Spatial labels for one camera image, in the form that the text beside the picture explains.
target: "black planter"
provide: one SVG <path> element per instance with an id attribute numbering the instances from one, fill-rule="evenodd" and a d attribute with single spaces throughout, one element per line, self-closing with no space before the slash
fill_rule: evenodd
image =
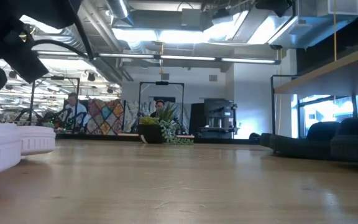
<path id="1" fill-rule="evenodd" d="M 137 130 L 140 139 L 144 143 L 161 144 L 164 142 L 161 127 L 157 124 L 140 124 Z"/>

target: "black cable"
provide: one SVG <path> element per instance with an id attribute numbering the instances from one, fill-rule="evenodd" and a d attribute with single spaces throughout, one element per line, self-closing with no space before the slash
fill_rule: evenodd
<path id="1" fill-rule="evenodd" d="M 86 36 L 84 27 L 82 26 L 82 22 L 80 21 L 80 18 L 78 17 L 77 13 L 75 12 L 71 2 L 69 0 L 66 0 L 65 2 L 69 5 L 69 7 L 71 7 L 71 10 L 69 10 L 69 13 L 71 13 L 71 15 L 74 18 L 74 25 L 77 28 L 78 33 L 81 37 L 82 43 L 85 46 L 86 53 L 88 54 L 88 59 L 90 61 L 92 61 L 94 59 L 92 47 L 91 47 L 90 41 L 88 40 L 88 37 Z"/>
<path id="2" fill-rule="evenodd" d="M 79 56 L 89 60 L 88 56 L 86 56 L 86 54 L 84 54 L 82 51 L 80 50 L 77 50 L 76 48 L 68 45 L 68 44 L 65 44 L 63 42 L 60 42 L 60 41 L 57 41 L 57 40 L 36 40 L 34 41 L 34 44 L 33 44 L 33 47 L 37 46 L 37 45 L 40 45 L 40 44 L 54 44 L 54 45 L 57 45 L 59 47 L 63 47 L 63 48 L 66 48 L 68 50 L 71 50 L 72 52 L 78 54 Z"/>
<path id="3" fill-rule="evenodd" d="M 182 1 L 182 2 L 179 4 L 179 6 L 178 6 L 177 11 L 179 11 L 179 7 L 180 7 L 183 3 L 186 3 L 186 4 L 189 5 L 192 9 L 194 9 L 194 7 L 193 7 L 190 3 L 186 2 L 186 1 Z"/>

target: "yellow cord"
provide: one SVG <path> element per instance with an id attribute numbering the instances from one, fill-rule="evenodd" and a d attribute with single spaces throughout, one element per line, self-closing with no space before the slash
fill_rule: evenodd
<path id="1" fill-rule="evenodd" d="M 337 27 L 336 27 L 336 0 L 334 0 L 334 61 L 336 62 L 337 60 L 337 46 L 336 46 L 336 32 L 337 32 Z M 335 100 L 336 100 L 336 96 L 334 95 L 334 113 L 335 113 Z"/>
<path id="2" fill-rule="evenodd" d="M 162 42 L 161 44 L 161 55 L 164 53 L 164 42 Z M 160 71 L 160 75 L 162 75 L 164 73 L 163 71 L 163 67 L 162 67 L 162 63 L 163 63 L 163 60 L 161 59 L 161 71 Z"/>
<path id="3" fill-rule="evenodd" d="M 283 49 L 280 49 L 280 61 L 283 60 Z M 283 67 L 282 64 L 280 64 L 280 75 L 283 75 Z M 280 129 L 281 129 L 281 97 L 282 95 L 280 94 L 280 109 L 278 112 L 278 132 L 277 134 L 280 134 Z"/>

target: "wooden table surface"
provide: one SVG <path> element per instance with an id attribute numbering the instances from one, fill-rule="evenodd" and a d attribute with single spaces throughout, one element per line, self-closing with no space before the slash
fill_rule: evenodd
<path id="1" fill-rule="evenodd" d="M 1 224 L 358 223 L 358 165 L 260 146 L 57 145 L 0 173 Z"/>

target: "white wall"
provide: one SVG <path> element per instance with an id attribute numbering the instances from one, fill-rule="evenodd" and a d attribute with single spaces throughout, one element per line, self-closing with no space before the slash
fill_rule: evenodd
<path id="1" fill-rule="evenodd" d="M 237 125 L 240 128 L 236 138 L 248 138 L 250 133 L 272 132 L 272 105 L 270 91 L 270 77 L 280 73 L 293 75 L 296 73 L 296 51 L 287 51 L 281 65 L 234 64 L 234 101 L 238 105 Z M 232 82 L 228 82 L 232 72 L 226 73 L 226 96 L 230 97 Z M 288 82 L 288 78 L 275 78 L 276 85 Z M 291 95 L 277 98 L 276 132 L 284 136 L 291 134 Z"/>
<path id="2" fill-rule="evenodd" d="M 122 83 L 122 98 L 128 101 L 138 101 L 139 82 L 160 81 L 160 68 L 143 69 L 127 67 L 127 71 L 134 78 L 134 82 Z M 169 82 L 185 84 L 185 103 L 202 103 L 205 98 L 225 98 L 225 74 L 218 68 L 164 68 L 164 73 L 170 74 Z M 218 75 L 217 82 L 210 82 L 209 75 Z M 175 97 L 181 102 L 181 86 L 142 85 L 141 102 L 150 101 L 155 96 Z"/>
<path id="3" fill-rule="evenodd" d="M 226 72 L 224 95 L 227 100 L 234 100 L 234 65 L 230 66 Z"/>

